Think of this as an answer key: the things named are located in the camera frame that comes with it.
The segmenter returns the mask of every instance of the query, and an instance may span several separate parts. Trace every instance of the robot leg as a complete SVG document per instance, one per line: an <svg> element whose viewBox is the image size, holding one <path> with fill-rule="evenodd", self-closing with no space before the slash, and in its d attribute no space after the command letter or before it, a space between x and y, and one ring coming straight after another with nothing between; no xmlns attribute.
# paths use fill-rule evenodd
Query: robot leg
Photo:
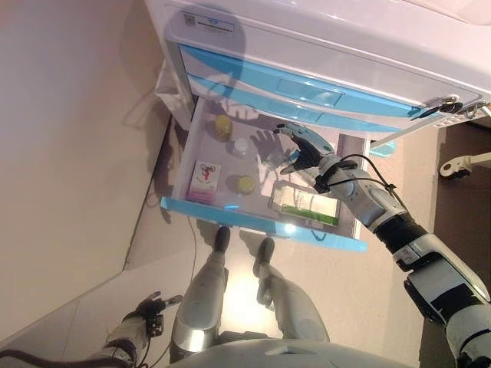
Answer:
<svg viewBox="0 0 491 368"><path fill-rule="evenodd" d="M229 228L220 228L212 254L184 294L172 330L171 363L215 344L228 275L225 251L229 240Z"/></svg>
<svg viewBox="0 0 491 368"><path fill-rule="evenodd" d="M274 304L278 328L284 339L328 342L328 332L312 299L269 264L274 248L273 240L266 238L256 256L253 271L259 277L258 302L266 307Z"/></svg>

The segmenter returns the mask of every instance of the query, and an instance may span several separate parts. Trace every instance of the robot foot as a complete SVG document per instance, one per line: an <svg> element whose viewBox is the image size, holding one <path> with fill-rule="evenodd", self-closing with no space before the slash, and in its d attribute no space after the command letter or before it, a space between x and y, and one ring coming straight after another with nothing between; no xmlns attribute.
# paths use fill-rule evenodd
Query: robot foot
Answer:
<svg viewBox="0 0 491 368"><path fill-rule="evenodd" d="M266 238L259 246L258 254L255 257L254 266L252 266L252 272L254 276L259 277L259 268L261 265L269 265L273 252L275 251L275 242L271 238Z"/></svg>
<svg viewBox="0 0 491 368"><path fill-rule="evenodd" d="M230 241L230 229L222 226L218 229L215 237L215 243L213 244L213 251L219 251L225 253L229 247Z"/></svg>

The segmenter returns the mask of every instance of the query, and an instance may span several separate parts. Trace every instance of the blue drawer trim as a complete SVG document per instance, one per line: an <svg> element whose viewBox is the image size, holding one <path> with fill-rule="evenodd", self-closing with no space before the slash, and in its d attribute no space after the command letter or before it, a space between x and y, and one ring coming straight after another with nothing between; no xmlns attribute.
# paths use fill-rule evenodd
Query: blue drawer trim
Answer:
<svg viewBox="0 0 491 368"><path fill-rule="evenodd" d="M411 111L414 113L414 110L411 110L412 106L405 103L186 45L180 47L193 58L220 73L302 102L387 117L408 117Z"/></svg>
<svg viewBox="0 0 491 368"><path fill-rule="evenodd" d="M318 111L305 109L303 107L298 107L292 103L284 103L281 101L270 99L268 97L251 94L250 92L239 90L237 88L227 87L223 84L218 84L210 80L196 77L194 75L188 74L188 77L189 79L204 86L207 90L211 90L216 94L230 98L238 103L252 106L257 110L261 110L266 113L272 113L280 117L298 120L305 123L313 123L325 127L334 127L345 130L357 130L361 132L395 133L400 131L400 129L393 128L392 126L388 127L385 125L369 123L363 120L351 119L349 117L341 117L332 113L321 113Z"/></svg>
<svg viewBox="0 0 491 368"><path fill-rule="evenodd" d="M327 232L313 231L309 228L302 228L283 222L276 222L266 218L259 218L244 213L219 209L209 205L163 197L160 205L171 211L183 213L209 221L218 222L227 226L240 226L250 228L268 235L275 235L280 238L291 238L300 242L307 242L327 248L338 248L348 251L366 251L367 245L363 241L344 236L329 234Z"/></svg>

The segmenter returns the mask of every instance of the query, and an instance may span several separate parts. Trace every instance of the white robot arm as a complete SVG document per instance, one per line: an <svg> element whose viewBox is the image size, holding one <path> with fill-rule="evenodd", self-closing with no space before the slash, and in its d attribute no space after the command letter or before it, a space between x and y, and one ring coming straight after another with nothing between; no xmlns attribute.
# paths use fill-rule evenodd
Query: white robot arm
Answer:
<svg viewBox="0 0 491 368"><path fill-rule="evenodd" d="M301 150L291 172L318 166L315 189L330 191L392 253L403 271L404 287L422 315L446 328L459 366L491 364L491 305L479 277L448 247L419 226L387 182L378 182L353 161L336 156L317 133L298 124L281 124Z"/></svg>

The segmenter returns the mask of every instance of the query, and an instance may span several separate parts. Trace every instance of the open drawer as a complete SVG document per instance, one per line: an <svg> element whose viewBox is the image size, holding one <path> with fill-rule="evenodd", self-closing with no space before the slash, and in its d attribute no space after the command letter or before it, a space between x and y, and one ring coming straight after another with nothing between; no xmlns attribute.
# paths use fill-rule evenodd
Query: open drawer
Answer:
<svg viewBox="0 0 491 368"><path fill-rule="evenodd" d="M280 175L281 167L271 164L272 157L276 157L278 162L278 155L288 157L297 149L288 137L272 132L283 120L253 110L248 113L242 110L239 114L241 117L235 114L235 117L230 117L230 140L221 142L216 138L215 119L224 113L222 104L199 98L172 196L162 198L162 207L221 225L264 232L273 237L352 251L366 249L366 244L358 240L360 223L344 204L334 204L336 215L333 223L337 225L330 225L325 219L314 220L273 209L272 193L277 188L287 186L313 192L299 174ZM326 138L342 156L364 153L369 146L366 140L339 134L337 130L310 127ZM238 138L248 143L244 156L233 152L233 142ZM219 165L217 189L211 204L189 200L189 186L197 160ZM250 194L238 194L237 181L243 176L248 176L255 184Z"/></svg>

